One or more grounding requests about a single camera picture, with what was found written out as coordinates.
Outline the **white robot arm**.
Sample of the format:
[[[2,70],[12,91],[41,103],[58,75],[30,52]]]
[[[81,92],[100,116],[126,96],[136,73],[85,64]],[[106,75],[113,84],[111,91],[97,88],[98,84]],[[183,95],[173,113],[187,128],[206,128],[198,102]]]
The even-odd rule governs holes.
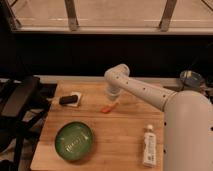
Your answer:
[[[163,171],[213,171],[213,104],[201,93],[175,92],[129,77],[127,65],[108,69],[107,93],[124,89],[164,112]]]

